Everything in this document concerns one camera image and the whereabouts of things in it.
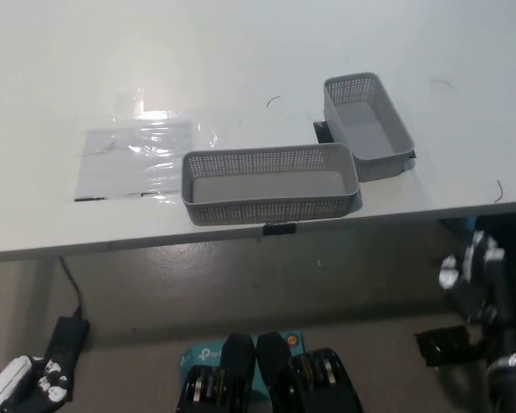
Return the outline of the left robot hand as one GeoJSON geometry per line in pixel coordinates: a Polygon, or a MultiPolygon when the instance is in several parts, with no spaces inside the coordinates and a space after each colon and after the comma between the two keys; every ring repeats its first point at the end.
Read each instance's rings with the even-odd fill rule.
{"type": "Polygon", "coordinates": [[[67,403],[70,390],[59,363],[19,356],[0,372],[0,412],[56,412],[67,403]]]}

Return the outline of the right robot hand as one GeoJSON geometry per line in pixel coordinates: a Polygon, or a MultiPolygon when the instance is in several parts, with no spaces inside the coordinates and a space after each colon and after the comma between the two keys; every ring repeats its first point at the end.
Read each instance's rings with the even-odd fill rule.
{"type": "Polygon", "coordinates": [[[475,231],[462,254],[449,255],[442,261],[439,287],[466,323],[489,325],[497,318],[494,282],[486,261],[503,256],[487,232],[475,231]]]}

